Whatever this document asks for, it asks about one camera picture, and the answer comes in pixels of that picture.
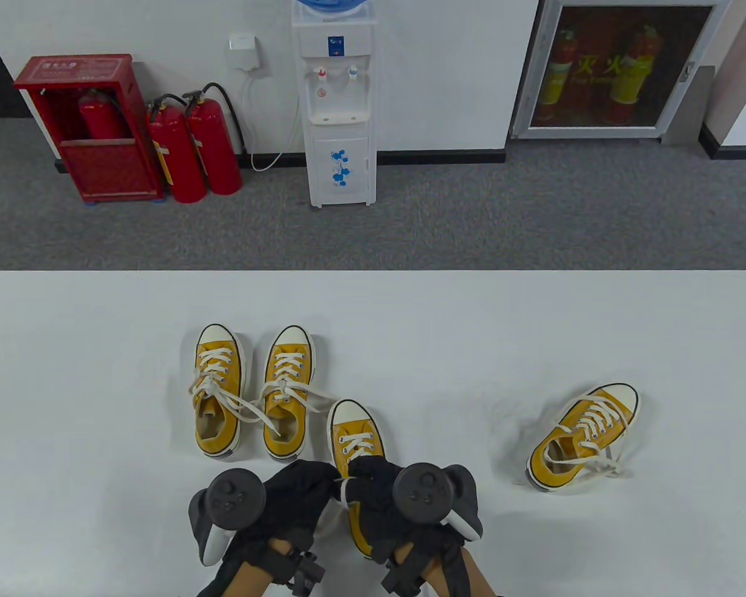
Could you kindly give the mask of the person's right hand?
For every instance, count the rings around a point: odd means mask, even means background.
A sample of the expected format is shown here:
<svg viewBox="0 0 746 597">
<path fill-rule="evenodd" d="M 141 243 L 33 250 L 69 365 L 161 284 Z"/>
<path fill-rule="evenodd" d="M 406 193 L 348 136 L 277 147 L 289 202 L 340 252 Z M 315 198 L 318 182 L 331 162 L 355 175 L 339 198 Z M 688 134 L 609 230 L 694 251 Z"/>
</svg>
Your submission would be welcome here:
<svg viewBox="0 0 746 597">
<path fill-rule="evenodd" d="M 435 557 L 441 548 L 465 544 L 463 535 L 447 525 L 418 525 L 398 510 L 393 497 L 402 467 L 382 456 L 361 456 L 350 462 L 345 498 L 359 508 L 362 537 L 371 546 L 371 559 L 379 565 L 398 560 L 395 553 L 406 545 Z"/>
</svg>

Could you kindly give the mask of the person's left hand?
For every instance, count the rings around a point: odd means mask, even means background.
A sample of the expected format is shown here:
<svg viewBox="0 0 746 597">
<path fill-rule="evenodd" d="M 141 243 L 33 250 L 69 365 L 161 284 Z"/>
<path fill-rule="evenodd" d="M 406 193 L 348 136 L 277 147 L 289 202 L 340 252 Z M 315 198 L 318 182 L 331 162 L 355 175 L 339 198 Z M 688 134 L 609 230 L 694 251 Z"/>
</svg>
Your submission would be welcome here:
<svg viewBox="0 0 746 597">
<path fill-rule="evenodd" d="M 262 514 L 234 535 L 222 568 L 235 570 L 243 563 L 265 570 L 285 582 L 285 571 L 309 552 L 317 525 L 335 497 L 341 475 L 327 461 L 297 460 L 265 481 Z"/>
</svg>

